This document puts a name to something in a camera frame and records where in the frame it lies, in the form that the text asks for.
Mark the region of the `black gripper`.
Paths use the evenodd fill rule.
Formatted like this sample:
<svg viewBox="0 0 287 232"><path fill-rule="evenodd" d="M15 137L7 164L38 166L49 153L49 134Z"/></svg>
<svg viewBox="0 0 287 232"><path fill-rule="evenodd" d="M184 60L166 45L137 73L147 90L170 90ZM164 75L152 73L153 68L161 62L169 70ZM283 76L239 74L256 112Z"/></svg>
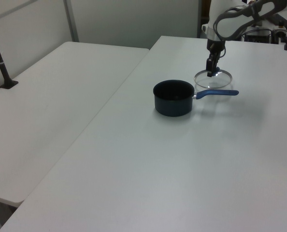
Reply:
<svg viewBox="0 0 287 232"><path fill-rule="evenodd" d="M206 48L210 52L210 55L212 55L212 57L209 57L206 61L207 76L212 77L213 73L217 72L217 63L221 57L221 52L225 50L225 41L214 41L208 39Z"/></svg>

